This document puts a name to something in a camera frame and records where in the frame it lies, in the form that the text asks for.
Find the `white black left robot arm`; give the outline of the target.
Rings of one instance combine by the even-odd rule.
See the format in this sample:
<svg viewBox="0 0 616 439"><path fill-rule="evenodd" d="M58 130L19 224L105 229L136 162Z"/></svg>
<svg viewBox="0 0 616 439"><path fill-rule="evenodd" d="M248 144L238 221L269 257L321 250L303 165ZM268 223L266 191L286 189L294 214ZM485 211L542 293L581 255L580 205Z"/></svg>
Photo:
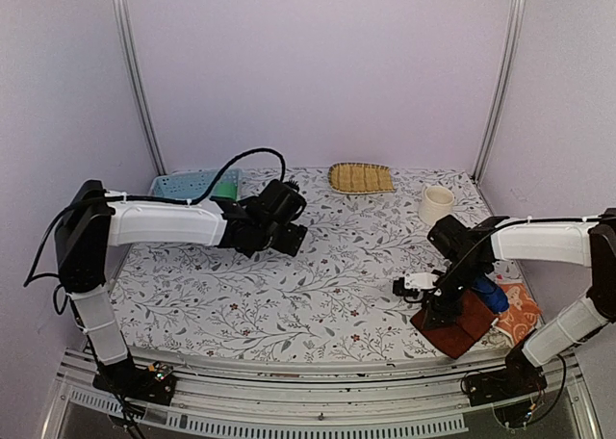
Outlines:
<svg viewBox="0 0 616 439"><path fill-rule="evenodd" d="M131 244L195 244L246 257L268 249L294 257L307 234L297 224L307 202L295 182L270 181L242 200L174 199L109 192L87 181L54 233L58 273L107 380L123 395L143 385L105 290L107 251Z"/></svg>

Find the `green microfiber towel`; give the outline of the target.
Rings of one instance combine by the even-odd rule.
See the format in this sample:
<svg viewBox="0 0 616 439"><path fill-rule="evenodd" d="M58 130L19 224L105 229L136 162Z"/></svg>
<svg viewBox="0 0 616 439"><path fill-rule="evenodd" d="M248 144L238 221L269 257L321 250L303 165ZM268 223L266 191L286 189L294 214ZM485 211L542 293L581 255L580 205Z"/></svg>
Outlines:
<svg viewBox="0 0 616 439"><path fill-rule="evenodd" d="M212 191L211 198L222 197L222 198L229 198L232 200L236 200L238 197L238 192L239 192L239 188L238 188L237 181L235 180L218 181Z"/></svg>

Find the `brown towel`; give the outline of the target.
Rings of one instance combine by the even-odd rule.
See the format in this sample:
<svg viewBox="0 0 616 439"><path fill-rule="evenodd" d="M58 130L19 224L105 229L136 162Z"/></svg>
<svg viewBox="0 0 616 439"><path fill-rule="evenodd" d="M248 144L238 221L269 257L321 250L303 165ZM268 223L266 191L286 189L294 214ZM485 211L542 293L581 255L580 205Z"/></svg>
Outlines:
<svg viewBox="0 0 616 439"><path fill-rule="evenodd" d="M472 291L467 290L460 299L462 313L452 324L435 329L424 328L425 311L411 318L411 324L438 351L457 359L477 343L498 319Z"/></svg>

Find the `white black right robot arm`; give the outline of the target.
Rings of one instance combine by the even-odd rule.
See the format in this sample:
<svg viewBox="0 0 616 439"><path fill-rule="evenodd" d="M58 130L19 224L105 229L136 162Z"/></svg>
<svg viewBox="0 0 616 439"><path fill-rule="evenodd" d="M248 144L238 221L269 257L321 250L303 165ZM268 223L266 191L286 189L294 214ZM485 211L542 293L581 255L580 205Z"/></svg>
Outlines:
<svg viewBox="0 0 616 439"><path fill-rule="evenodd" d="M482 337L504 306L490 279L497 263L524 266L549 318L508 353L498 388L519 396L542 367L615 321L615 211L590 217L490 217L474 227L452 215L428 241L447 260L444 271L410 273L393 293L420 306L412 324L444 355L457 359Z"/></svg>

